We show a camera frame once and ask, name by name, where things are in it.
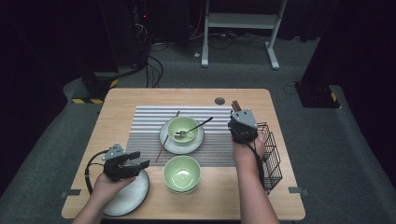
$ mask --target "bowl on saucer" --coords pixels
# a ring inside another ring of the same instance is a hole
[[[163,170],[163,180],[174,193],[190,193],[201,179],[201,166],[193,157],[175,156]]]
[[[197,125],[199,125],[199,123],[195,119],[188,116],[181,116],[171,119],[168,124],[169,137],[178,144],[187,145],[188,143],[192,142],[198,135],[198,132],[200,132],[201,129],[199,128],[188,132],[188,130],[193,129]],[[187,133],[184,136],[177,136],[176,133],[180,131]]]
[[[160,142],[164,146],[164,148],[169,152],[177,155],[188,154],[193,152],[204,142],[205,131],[202,126],[198,128],[199,131],[195,139],[187,144],[177,143],[174,140],[172,140],[172,138],[170,137],[168,137],[168,140],[165,142],[166,136],[168,136],[169,122],[170,120],[166,121],[160,130]]]

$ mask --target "metal spoon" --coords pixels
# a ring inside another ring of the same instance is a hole
[[[191,132],[192,130],[201,127],[202,125],[208,123],[210,120],[212,120],[213,117],[210,117],[209,119],[205,120],[204,122],[198,124],[197,126],[195,126],[194,128],[188,130],[188,131],[183,131],[183,130],[179,130],[175,133],[175,138],[183,138],[187,133]]]

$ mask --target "wire basket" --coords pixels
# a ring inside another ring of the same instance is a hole
[[[267,194],[279,183],[282,179],[282,172],[280,171],[280,157],[277,150],[275,138],[270,132],[266,122],[258,123],[258,130],[264,134],[265,152],[262,157],[264,169],[264,188]]]

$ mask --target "white plate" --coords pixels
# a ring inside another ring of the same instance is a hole
[[[168,135],[168,124],[169,120],[166,121],[166,123],[163,125],[163,127],[160,130],[160,141],[161,144],[165,141],[166,136]],[[195,137],[192,142],[186,144],[186,145],[181,145],[180,143],[176,143],[172,138],[168,137],[168,140],[165,143],[165,148],[166,150],[181,155],[181,154],[187,154],[190,152],[193,152],[195,149],[197,149],[202,142],[204,142],[204,128],[201,126],[199,127],[199,132],[197,136]]]
[[[119,194],[108,204],[105,214],[119,217],[133,212],[145,201],[149,194],[149,176],[141,170],[136,180],[120,190]]]

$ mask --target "striped placemat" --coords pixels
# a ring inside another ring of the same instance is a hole
[[[180,116],[192,117],[200,123],[213,117],[203,126],[203,143],[189,156],[195,158],[202,167],[234,166],[233,143],[227,126],[232,111],[230,106],[138,105],[125,148],[127,153],[140,151],[140,159],[134,162],[150,160],[150,166],[164,166],[176,156],[165,149],[155,162],[163,146],[160,130],[177,111],[180,111]]]

